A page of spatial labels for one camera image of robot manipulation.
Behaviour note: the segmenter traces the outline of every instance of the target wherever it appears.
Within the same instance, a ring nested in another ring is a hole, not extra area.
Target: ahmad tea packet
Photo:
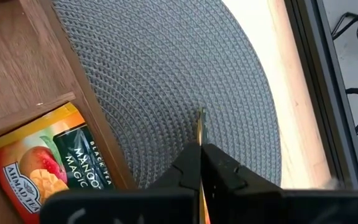
[[[61,190],[113,188],[79,111],[67,103],[0,137],[0,183],[26,223]]]

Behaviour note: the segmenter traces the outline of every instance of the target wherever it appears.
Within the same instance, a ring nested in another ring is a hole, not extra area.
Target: wooden tray
[[[0,135],[71,101],[120,189],[135,188],[50,0],[0,1]],[[20,223],[0,188],[0,223]]]

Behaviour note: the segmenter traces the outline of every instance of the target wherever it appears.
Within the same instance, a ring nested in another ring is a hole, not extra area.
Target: gray woven placemat
[[[195,139],[199,106],[208,109],[212,143],[280,184],[267,79],[221,1],[54,3],[139,187]]]

